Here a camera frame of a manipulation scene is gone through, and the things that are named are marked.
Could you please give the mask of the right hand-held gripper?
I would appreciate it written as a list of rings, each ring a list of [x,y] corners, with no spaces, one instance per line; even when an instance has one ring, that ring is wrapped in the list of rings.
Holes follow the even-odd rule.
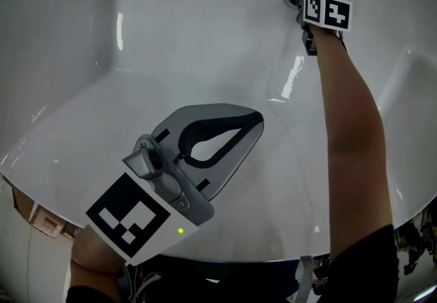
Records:
[[[300,27],[302,41],[308,56],[316,56],[317,50],[310,26],[336,32],[337,38],[346,49],[343,33],[350,32],[352,26],[352,2],[346,0],[302,0]]]

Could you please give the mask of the person's left forearm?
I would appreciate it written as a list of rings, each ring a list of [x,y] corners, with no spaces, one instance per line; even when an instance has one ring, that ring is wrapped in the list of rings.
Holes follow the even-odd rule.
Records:
[[[76,236],[67,303],[121,303],[117,275],[126,260],[89,225]]]

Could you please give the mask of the person's right forearm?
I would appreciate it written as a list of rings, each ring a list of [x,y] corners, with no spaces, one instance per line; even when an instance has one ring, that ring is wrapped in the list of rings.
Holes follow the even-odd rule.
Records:
[[[311,26],[327,133],[330,257],[393,223],[382,118],[334,32]]]

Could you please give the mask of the white bathtub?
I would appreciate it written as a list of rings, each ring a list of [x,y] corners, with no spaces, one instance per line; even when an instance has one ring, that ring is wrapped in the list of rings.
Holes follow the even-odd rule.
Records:
[[[437,0],[347,0],[348,53],[384,122],[393,222],[437,197]],[[283,0],[0,0],[0,172],[84,225],[81,203],[190,104],[264,116],[215,214],[169,250],[274,261],[329,249],[317,61]]]

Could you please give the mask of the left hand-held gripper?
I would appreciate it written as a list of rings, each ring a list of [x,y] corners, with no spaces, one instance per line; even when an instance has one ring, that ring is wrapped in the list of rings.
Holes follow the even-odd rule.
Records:
[[[111,158],[85,197],[90,227],[126,263],[139,265],[198,231],[212,204],[148,135]]]

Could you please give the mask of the person's black shirt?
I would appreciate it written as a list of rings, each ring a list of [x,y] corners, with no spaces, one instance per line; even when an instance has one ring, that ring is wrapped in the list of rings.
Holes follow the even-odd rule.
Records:
[[[388,225],[332,261],[327,286],[317,303],[394,303],[398,283],[394,227]]]

